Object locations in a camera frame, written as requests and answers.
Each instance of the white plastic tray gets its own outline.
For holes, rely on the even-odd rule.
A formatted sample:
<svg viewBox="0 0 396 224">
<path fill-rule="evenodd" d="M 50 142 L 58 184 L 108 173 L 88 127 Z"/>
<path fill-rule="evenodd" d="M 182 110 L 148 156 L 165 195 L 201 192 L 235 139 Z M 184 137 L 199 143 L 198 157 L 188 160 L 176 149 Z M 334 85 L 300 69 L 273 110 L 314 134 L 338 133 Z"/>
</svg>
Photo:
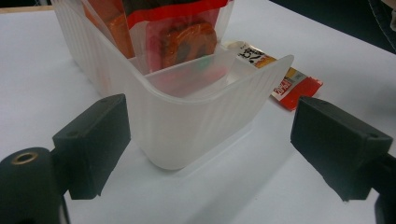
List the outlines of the white plastic tray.
<svg viewBox="0 0 396 224">
<path fill-rule="evenodd" d="M 183 168 L 246 129 L 293 60 L 287 56 L 257 70 L 219 49 L 215 55 L 145 77 L 134 66 L 134 59 L 130 62 L 123 57 L 85 18 L 79 1 L 52 3 L 75 61 L 103 96 L 126 94 L 134 141 L 164 169 Z M 158 77 L 186 69 L 192 76 L 204 76 L 205 72 L 192 69 L 203 61 L 210 62 L 205 72 L 220 69 L 225 76 L 187 96 L 156 88 Z"/>
</svg>

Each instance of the translucent plastic bin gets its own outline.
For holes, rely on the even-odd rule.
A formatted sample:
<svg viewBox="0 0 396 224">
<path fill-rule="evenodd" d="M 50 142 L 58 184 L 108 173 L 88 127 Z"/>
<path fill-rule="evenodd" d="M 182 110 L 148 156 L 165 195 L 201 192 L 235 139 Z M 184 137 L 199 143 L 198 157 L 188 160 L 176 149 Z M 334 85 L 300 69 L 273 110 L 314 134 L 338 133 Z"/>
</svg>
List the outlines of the translucent plastic bin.
<svg viewBox="0 0 396 224">
<path fill-rule="evenodd" d="M 85 18 L 78 0 L 52 0 L 52 4 L 75 61 L 103 96 L 126 94 L 133 140 L 164 169 L 183 168 L 246 130 L 293 60 L 287 56 L 258 70 L 218 49 L 215 55 L 143 76 L 134 66 L 135 59 L 127 60 Z M 198 71 L 205 72 L 192 69 L 202 64 L 205 70 Z M 223 75 L 200 90 L 187 88 L 193 90 L 187 93 L 179 91 L 180 86 L 157 82 L 186 69 L 195 80 L 205 81 L 207 71 Z"/>
</svg>

